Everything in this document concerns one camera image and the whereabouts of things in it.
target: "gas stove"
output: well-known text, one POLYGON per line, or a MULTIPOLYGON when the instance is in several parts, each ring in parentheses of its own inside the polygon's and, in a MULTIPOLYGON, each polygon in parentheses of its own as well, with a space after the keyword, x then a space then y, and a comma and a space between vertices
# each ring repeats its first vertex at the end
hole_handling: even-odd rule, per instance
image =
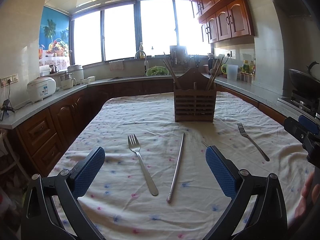
POLYGON ((320 124, 319 99, 310 98, 301 92, 292 90, 290 98, 278 98, 278 101, 320 124))

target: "hand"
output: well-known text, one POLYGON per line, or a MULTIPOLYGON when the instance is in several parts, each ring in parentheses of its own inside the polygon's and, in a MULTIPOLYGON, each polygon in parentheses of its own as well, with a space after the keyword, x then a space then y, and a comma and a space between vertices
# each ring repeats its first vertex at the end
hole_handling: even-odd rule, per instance
MULTIPOLYGON (((309 177, 307 178, 307 181, 304 185, 304 187, 301 190, 302 199, 300 200, 299 205, 296 208, 296 211, 294 213, 294 218, 300 217, 307 208, 307 197, 309 195, 309 192, 311 190, 311 185, 313 181, 314 172, 310 173, 309 177)), ((318 196, 320 193, 320 184, 315 185, 315 187, 312 190, 311 197, 313 204, 316 202, 318 196)))

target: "wall outlet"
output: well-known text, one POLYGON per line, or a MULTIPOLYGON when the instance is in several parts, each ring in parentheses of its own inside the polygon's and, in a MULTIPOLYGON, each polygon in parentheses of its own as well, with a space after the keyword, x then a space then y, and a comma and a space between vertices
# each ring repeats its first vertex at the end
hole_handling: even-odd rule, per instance
POLYGON ((226 52, 224 53, 224 56, 225 56, 225 57, 232 57, 232 51, 231 51, 231 50, 226 51, 226 52))
POLYGON ((3 86, 7 86, 9 85, 9 81, 10 80, 10 84, 12 83, 15 83, 15 82, 18 82, 19 79, 18 79, 18 74, 14 74, 12 76, 8 76, 8 77, 5 77, 5 78, 1 78, 0 81, 1 81, 1 87, 3 86))

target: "wok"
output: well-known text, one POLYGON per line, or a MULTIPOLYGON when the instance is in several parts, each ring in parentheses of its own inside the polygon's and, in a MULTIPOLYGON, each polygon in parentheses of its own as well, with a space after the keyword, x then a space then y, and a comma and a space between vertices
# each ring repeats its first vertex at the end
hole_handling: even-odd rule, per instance
POLYGON ((289 75, 292 85, 298 92, 304 93, 310 98, 320 98, 320 82, 314 77, 295 69, 289 69, 289 75))

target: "window frame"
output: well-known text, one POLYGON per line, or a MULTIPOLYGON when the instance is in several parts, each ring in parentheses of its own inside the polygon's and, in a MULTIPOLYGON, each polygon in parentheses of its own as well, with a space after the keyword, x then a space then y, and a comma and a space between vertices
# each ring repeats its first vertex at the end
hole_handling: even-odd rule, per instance
MULTIPOLYGON (((74 20, 78 17, 93 13, 95 11, 100 11, 100 41, 101 41, 101 61, 100 62, 96 62, 96 63, 92 63, 92 64, 88 64, 86 66, 91 66, 91 65, 99 65, 99 64, 104 64, 104 63, 108 63, 111 61, 116 61, 116 60, 128 60, 128 59, 134 59, 133 57, 128 57, 128 58, 117 58, 117 59, 113 59, 113 60, 105 60, 106 59, 106 52, 105 52, 105 45, 104 45, 104 10, 107 8, 112 8, 112 7, 118 7, 118 6, 122 6, 122 5, 126 5, 126 4, 133 4, 133 13, 134 13, 134 29, 135 29, 135 40, 136 40, 136 51, 139 50, 140 47, 140 43, 142 42, 143 44, 143 40, 142 40, 142 28, 141 28, 141 6, 140 6, 140 1, 141 0, 130 0, 130 1, 124 1, 124 2, 115 2, 115 3, 111 3, 102 7, 98 7, 98 8, 91 8, 88 11, 82 11, 79 12, 75 15, 72 16, 71 21, 70 21, 70 33, 71 35, 70 40, 69 40, 69 44, 70 44, 70 50, 74 50, 74 20)), ((178 27, 178 18, 177 18, 177 9, 176 9, 176 0, 172 0, 172 6, 173 6, 173 12, 174 12, 174 20, 175 20, 175 32, 176 32, 176 39, 177 39, 177 46, 180 45, 180 41, 179 41, 179 27, 178 27)), ((75 64, 75 56, 74 53, 70 54, 70 63, 72 65, 75 64)))

